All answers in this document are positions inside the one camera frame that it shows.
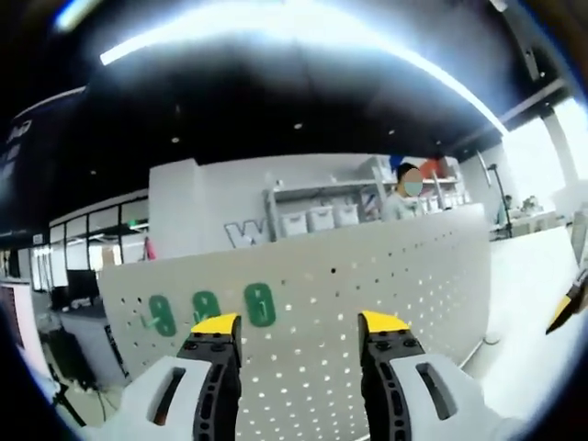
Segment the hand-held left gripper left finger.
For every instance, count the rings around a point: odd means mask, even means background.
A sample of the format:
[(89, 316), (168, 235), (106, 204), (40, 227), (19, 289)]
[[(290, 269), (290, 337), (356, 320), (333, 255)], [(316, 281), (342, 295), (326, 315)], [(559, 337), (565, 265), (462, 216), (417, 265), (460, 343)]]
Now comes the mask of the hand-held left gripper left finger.
[(234, 440), (242, 397), (241, 316), (194, 325), (175, 356), (164, 356), (125, 388), (100, 440)]

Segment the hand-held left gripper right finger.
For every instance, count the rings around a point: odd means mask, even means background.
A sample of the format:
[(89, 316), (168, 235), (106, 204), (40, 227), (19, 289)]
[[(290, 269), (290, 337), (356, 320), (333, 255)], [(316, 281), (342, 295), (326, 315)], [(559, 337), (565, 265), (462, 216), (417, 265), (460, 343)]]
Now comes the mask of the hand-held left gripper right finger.
[(371, 440), (520, 440), (523, 423), (486, 405), (480, 385), (428, 354), (393, 315), (358, 314), (361, 394)]

